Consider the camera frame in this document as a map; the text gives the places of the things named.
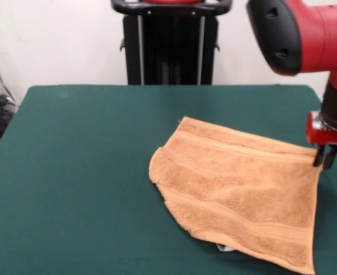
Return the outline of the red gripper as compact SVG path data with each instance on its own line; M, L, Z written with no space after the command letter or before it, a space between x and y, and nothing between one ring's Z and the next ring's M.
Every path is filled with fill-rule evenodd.
M321 120L319 111L311 111L307 116L306 138L310 144L318 145L313 166L323 163L324 170L330 169L337 156L337 131ZM330 151L324 158L326 145L330 145Z

